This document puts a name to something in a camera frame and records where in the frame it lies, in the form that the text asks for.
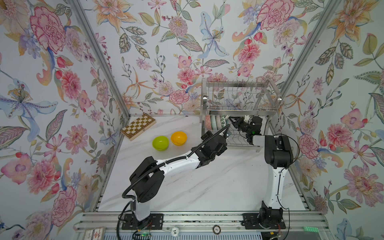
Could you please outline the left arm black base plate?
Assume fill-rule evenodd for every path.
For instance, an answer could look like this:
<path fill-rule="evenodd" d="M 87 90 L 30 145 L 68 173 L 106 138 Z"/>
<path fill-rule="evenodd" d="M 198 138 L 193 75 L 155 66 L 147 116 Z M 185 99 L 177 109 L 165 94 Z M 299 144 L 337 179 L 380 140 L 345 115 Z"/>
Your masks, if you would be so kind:
<path fill-rule="evenodd" d="M 125 214 L 122 230 L 162 230 L 164 214 L 150 214 L 146 219 L 138 221 L 135 214 Z"/>

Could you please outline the pale green ceramic bowl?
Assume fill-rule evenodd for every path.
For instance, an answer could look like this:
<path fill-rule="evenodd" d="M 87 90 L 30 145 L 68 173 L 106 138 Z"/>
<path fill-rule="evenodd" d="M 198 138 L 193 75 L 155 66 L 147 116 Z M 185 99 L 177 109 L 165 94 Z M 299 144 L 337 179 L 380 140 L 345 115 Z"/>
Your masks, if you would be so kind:
<path fill-rule="evenodd" d="M 217 130 L 217 123 L 216 123 L 216 117 L 215 115 L 210 115 L 211 117 L 211 127 L 212 127 L 212 130 Z"/>

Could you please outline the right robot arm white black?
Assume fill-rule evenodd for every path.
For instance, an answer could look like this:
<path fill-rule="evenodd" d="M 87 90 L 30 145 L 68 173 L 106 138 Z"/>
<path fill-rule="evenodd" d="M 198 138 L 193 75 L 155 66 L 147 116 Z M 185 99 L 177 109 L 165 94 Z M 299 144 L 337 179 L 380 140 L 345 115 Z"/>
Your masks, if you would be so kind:
<path fill-rule="evenodd" d="M 244 117 L 229 117 L 229 121 L 239 133 L 244 133 L 247 143 L 264 149 L 268 165 L 267 191 L 256 217 L 245 217 L 244 224 L 257 229 L 285 229 L 282 205 L 283 186 L 289 167 L 294 162 L 290 140 L 285 135 L 262 135 L 263 119 L 253 116 L 246 121 Z"/>

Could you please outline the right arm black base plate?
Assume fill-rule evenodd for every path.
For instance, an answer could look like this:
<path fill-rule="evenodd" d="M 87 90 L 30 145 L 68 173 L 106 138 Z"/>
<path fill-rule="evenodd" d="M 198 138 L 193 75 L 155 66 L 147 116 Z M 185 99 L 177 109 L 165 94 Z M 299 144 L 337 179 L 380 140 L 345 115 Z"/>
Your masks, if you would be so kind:
<path fill-rule="evenodd" d="M 285 230 L 286 224 L 282 217 L 272 217 L 269 215 L 260 216 L 259 213 L 243 213 L 241 225 L 246 230 Z"/>

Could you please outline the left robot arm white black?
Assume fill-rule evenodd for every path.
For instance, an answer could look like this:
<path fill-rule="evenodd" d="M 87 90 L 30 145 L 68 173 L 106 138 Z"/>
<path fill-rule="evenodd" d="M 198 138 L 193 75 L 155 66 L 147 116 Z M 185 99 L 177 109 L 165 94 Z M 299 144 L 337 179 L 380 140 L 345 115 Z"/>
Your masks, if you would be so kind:
<path fill-rule="evenodd" d="M 166 177 L 204 167 L 227 150 L 230 126 L 225 125 L 214 134 L 207 131 L 198 146 L 180 156 L 165 160 L 150 156 L 142 161 L 130 176 L 130 186 L 122 193 L 122 198 L 132 200 L 131 211 L 138 222 L 150 217 L 150 200 L 159 192 Z"/>

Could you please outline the pink striped ceramic bowl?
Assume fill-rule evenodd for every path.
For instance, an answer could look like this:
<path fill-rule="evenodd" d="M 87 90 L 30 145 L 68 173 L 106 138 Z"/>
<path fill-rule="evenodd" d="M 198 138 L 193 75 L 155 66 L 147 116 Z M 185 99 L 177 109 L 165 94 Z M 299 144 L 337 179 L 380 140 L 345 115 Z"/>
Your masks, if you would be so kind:
<path fill-rule="evenodd" d="M 220 130 L 222 128 L 221 117 L 220 117 L 220 115 L 216 115 L 215 117 L 216 117 L 217 129 Z"/>

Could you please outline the two-tier steel dish rack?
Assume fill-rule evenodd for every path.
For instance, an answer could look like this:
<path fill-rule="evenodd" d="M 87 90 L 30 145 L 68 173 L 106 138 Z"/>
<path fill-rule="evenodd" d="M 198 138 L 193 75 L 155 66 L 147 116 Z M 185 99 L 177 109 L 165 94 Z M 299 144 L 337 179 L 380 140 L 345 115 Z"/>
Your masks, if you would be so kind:
<path fill-rule="evenodd" d="M 261 134 L 269 133 L 268 124 L 281 104 L 282 95 L 277 84 L 272 80 L 256 81 L 227 81 L 214 82 L 202 80 L 200 123 L 201 133 L 218 130 L 205 128 L 206 115 L 220 115 L 229 117 L 244 117 L 246 121 L 252 116 L 263 119 Z M 227 138 L 228 147 L 236 149 L 251 148 L 259 153 L 258 149 L 247 143 L 244 133 L 239 133 L 233 125 Z"/>

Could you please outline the green leaf pattern bowl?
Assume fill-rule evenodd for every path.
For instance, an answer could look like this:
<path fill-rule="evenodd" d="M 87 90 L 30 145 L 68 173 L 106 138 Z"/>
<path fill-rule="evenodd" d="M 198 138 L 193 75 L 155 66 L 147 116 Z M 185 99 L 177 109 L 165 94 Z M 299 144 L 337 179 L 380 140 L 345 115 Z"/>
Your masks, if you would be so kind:
<path fill-rule="evenodd" d="M 221 119 L 221 126 L 224 128 L 227 125 L 227 119 L 226 116 L 220 116 Z"/>

